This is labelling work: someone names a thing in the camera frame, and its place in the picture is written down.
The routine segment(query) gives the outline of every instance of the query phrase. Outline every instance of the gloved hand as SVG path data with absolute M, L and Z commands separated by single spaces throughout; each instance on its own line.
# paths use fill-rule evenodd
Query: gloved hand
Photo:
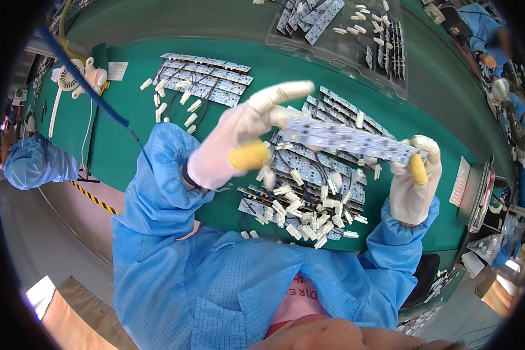
M 441 178 L 441 155 L 438 144 L 426 136 L 415 135 L 405 144 L 425 150 L 426 162 L 415 154 L 409 164 L 391 163 L 395 175 L 391 182 L 389 201 L 391 215 L 409 226 L 419 225 L 428 217 L 428 210 Z
M 285 82 L 254 93 L 247 102 L 226 110 L 214 130 L 183 167 L 183 178 L 192 186 L 215 190 L 231 178 L 259 169 L 270 151 L 258 139 L 272 126 L 284 128 L 296 112 L 278 104 L 307 96 L 311 81 Z

